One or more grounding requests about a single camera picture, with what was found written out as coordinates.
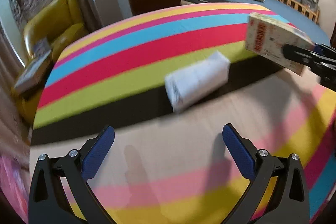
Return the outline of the pink lined trash bin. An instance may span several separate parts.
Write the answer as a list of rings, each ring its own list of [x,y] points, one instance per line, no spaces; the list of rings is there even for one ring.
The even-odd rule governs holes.
[[[12,158],[1,156],[1,190],[23,223],[29,223],[28,194],[21,176],[21,166]]]

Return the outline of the wooden crib rail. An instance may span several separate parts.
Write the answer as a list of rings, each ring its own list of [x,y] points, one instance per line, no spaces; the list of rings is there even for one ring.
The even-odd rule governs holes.
[[[281,3],[283,3],[284,5],[287,5],[289,7],[291,7],[292,9],[298,11],[300,14],[306,16],[307,18],[309,18],[310,20],[312,20],[314,23],[318,24],[318,19],[319,19],[319,10],[317,10],[317,12],[314,12],[313,10],[311,10],[310,8],[308,8],[307,6],[299,3],[298,1],[295,0],[276,0],[279,1]]]

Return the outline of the striped colourful tablecloth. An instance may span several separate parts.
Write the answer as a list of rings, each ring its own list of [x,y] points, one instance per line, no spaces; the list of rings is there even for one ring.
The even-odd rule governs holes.
[[[116,140],[89,184],[119,223],[219,223],[248,185],[221,138],[231,123],[272,155],[298,154],[315,218],[335,186],[335,92],[245,48],[248,15],[267,14],[328,43],[288,7],[207,3],[122,20],[68,46],[35,115],[30,168],[111,125]],[[220,52],[228,82],[174,113],[164,78]]]

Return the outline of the flat puzzle box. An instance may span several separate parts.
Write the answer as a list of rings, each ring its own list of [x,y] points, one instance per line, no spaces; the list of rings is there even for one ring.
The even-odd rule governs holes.
[[[18,77],[13,90],[18,94],[22,94],[35,87],[41,82],[51,63],[50,53],[35,57]]]

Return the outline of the small printed carton box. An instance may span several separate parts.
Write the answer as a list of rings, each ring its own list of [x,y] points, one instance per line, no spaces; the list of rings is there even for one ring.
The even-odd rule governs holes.
[[[257,12],[249,14],[245,48],[300,75],[303,71],[303,65],[284,57],[282,46],[285,44],[305,50],[314,48],[309,36],[298,28],[284,23],[274,16]]]

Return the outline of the small picture box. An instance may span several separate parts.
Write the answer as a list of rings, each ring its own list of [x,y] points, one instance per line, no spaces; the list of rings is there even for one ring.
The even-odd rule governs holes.
[[[33,53],[35,57],[44,55],[46,53],[51,52],[51,46],[47,40],[47,38],[40,39],[33,46]]]

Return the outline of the white paper package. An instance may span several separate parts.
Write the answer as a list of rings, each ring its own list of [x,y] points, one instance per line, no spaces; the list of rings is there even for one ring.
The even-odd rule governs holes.
[[[167,97],[174,112],[181,112],[228,81],[231,62],[216,51],[207,59],[165,76]]]

